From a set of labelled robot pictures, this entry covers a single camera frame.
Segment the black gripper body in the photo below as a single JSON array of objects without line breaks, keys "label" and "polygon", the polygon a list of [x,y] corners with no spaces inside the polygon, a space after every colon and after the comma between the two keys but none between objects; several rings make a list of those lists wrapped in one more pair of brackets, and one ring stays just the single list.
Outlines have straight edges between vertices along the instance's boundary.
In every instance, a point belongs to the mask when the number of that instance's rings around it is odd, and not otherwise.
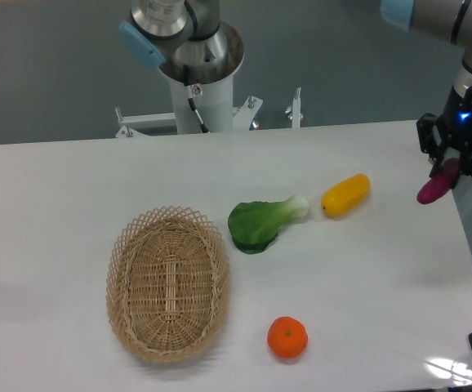
[{"label": "black gripper body", "polygon": [[472,153],[472,85],[463,86],[461,93],[451,89],[437,127],[448,147]]}]

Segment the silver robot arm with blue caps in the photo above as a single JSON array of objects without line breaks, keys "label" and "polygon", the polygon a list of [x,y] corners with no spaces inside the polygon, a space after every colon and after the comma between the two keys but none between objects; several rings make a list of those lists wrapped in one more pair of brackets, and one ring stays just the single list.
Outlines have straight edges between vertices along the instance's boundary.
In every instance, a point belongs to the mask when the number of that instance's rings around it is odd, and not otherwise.
[{"label": "silver robot arm with blue caps", "polygon": [[472,1],[383,1],[382,18],[401,29],[416,30],[463,49],[461,68],[443,112],[423,114],[416,122],[421,152],[436,176],[446,167],[445,154],[458,154],[453,178],[472,177]]}]

